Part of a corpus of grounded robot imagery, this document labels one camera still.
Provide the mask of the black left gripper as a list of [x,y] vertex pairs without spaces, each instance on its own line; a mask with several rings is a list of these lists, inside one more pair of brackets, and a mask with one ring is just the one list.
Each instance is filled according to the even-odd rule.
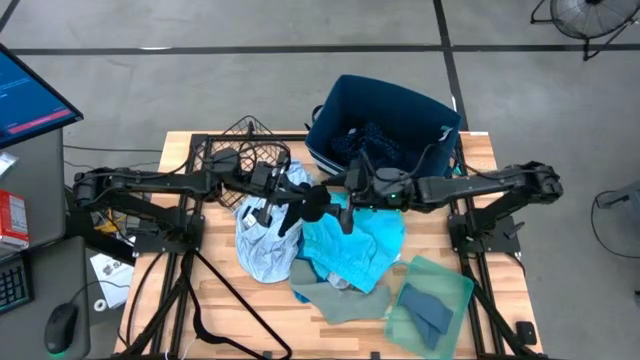
[[253,210],[253,215],[257,223],[261,226],[270,226],[272,221],[272,205],[280,206],[288,204],[284,219],[278,231],[278,236],[284,237],[286,232],[300,220],[300,209],[310,189],[311,185],[308,182],[295,184],[284,173],[269,175],[266,185],[260,194],[260,197],[266,199],[269,203],[265,203],[261,208],[255,208]]

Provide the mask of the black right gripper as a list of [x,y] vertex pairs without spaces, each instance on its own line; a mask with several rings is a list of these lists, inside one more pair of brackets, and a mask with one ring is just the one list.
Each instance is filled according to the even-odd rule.
[[[415,193],[413,180],[404,171],[389,167],[371,169],[363,159],[352,161],[346,174],[330,176],[322,184],[344,187],[355,208],[407,210]],[[351,206],[340,209],[338,220],[344,234],[353,232],[353,211]]]

